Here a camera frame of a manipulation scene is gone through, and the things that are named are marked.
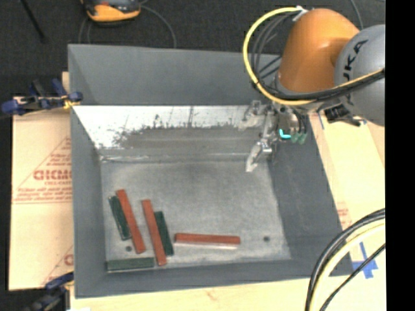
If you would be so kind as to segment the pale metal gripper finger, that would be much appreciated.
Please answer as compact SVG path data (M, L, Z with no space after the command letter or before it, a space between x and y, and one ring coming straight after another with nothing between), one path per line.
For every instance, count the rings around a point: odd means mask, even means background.
M260 100L253 100L244 112L243 118L239 123L239 130L256 128L261 126L265 120L267 106Z
M258 164L272 155L272 147L268 141L257 141L246 159L245 171L253 172Z

